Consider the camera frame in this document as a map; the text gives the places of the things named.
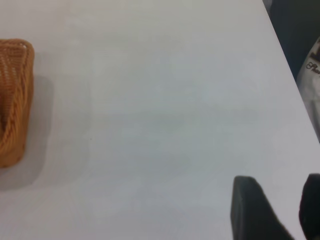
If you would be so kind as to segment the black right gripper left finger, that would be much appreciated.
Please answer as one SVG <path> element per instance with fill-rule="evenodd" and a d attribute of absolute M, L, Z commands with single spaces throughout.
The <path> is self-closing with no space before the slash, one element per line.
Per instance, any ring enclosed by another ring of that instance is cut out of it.
<path fill-rule="evenodd" d="M 230 210 L 234 240 L 292 240 L 260 184 L 250 176 L 233 180 Z"/>

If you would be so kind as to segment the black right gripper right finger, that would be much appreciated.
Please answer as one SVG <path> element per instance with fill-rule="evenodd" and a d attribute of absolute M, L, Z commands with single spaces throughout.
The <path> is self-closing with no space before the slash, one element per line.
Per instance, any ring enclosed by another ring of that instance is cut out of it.
<path fill-rule="evenodd" d="M 320 174 L 308 176 L 302 190 L 299 221 L 307 240 L 320 239 Z"/>

